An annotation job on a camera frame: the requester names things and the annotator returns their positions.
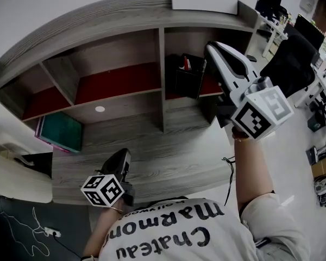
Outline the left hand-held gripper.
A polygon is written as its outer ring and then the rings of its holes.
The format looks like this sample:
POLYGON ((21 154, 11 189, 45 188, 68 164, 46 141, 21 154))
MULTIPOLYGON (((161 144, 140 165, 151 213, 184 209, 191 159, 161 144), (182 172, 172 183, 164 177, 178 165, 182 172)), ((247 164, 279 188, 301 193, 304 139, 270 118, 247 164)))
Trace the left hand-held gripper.
POLYGON ((131 154, 127 148, 114 153, 97 173, 87 178, 81 192, 95 207, 113 207, 122 198, 126 205, 133 206, 135 190, 127 180, 131 154))

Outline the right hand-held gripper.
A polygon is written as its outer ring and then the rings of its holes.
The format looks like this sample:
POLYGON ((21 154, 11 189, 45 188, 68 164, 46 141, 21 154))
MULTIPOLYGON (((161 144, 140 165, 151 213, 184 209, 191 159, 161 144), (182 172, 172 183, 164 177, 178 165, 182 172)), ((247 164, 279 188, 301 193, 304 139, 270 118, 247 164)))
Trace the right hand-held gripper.
POLYGON ((204 48, 204 65, 223 91, 214 107, 220 127, 233 123, 258 141, 293 115, 281 89, 268 77, 261 77, 250 60, 236 49, 210 41, 204 48))

